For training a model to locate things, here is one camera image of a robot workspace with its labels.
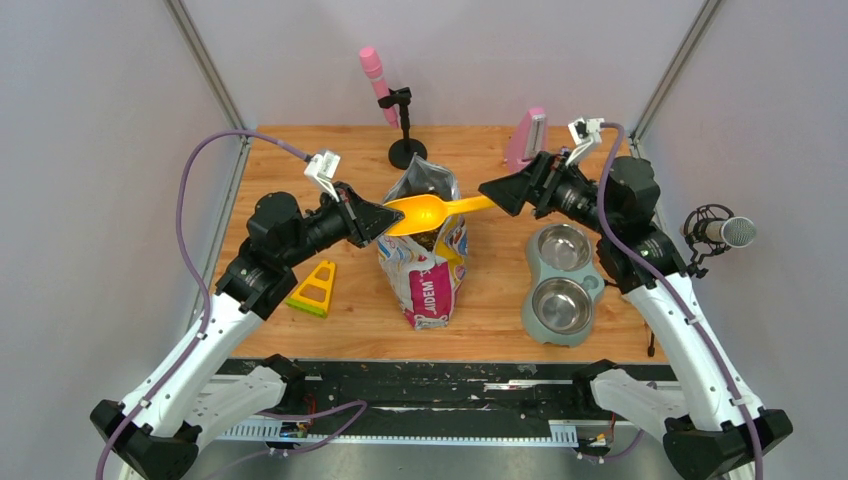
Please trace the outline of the yellow plastic scoop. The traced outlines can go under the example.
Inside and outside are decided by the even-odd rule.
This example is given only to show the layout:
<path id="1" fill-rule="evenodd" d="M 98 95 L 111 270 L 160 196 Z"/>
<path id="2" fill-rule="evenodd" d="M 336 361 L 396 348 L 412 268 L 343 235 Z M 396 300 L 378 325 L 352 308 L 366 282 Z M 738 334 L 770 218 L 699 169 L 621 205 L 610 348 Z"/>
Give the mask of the yellow plastic scoop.
<path id="1" fill-rule="evenodd" d="M 400 211 L 404 218 L 388 229 L 388 236 L 409 236 L 435 230 L 449 217 L 496 207 L 486 196 L 445 201 L 430 194 L 410 196 L 389 201 L 385 207 Z"/>

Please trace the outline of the pet food bag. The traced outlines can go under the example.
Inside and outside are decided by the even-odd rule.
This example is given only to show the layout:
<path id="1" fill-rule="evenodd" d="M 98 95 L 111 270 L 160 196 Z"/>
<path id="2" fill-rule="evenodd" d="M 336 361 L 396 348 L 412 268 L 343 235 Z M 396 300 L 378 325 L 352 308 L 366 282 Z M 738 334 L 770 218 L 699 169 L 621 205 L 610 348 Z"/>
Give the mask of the pet food bag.
<path id="1" fill-rule="evenodd" d="M 419 194 L 458 200 L 458 181 L 449 169 L 415 156 L 384 199 Z M 448 325 L 467 274 L 468 233 L 462 215 L 411 236 L 377 240 L 378 261 L 401 312 L 415 330 Z"/>

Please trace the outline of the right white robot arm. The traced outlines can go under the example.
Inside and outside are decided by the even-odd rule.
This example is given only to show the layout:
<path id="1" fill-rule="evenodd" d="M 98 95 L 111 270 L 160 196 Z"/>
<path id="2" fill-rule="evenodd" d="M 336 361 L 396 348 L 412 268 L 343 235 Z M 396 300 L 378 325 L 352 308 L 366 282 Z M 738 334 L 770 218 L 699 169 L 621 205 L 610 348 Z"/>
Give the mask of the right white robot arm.
<path id="1" fill-rule="evenodd" d="M 685 479 L 762 478 L 765 455 L 792 423 L 764 406 L 712 331 L 681 255 L 654 222 L 660 188 L 651 164 L 618 157 L 593 181 L 566 157 L 544 152 L 479 190 L 509 215 L 531 205 L 536 217 L 558 212 L 598 233 L 602 268 L 659 340 L 680 387 L 661 392 L 601 360 L 572 388 L 575 411 L 624 417 L 661 442 Z"/>

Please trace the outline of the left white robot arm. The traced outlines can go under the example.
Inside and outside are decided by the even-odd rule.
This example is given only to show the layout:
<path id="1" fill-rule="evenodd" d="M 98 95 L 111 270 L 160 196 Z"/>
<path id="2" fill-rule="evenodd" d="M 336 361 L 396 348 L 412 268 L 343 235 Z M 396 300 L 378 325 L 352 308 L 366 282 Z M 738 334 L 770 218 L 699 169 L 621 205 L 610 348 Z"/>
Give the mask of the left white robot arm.
<path id="1" fill-rule="evenodd" d="M 120 401 L 100 401 L 91 412 L 105 441 L 96 478 L 103 478 L 109 455 L 116 454 L 145 479 L 180 479 L 209 443 L 246 418 L 274 407 L 298 411 L 306 400 L 304 374 L 279 354 L 210 396 L 200 393 L 234 348 L 295 289 L 295 266 L 342 240 L 363 248 L 403 217 L 344 182 L 322 193 L 314 211 L 301 211 L 287 192 L 262 197 L 215 290 L 201 289 L 196 323 L 136 389 Z"/>

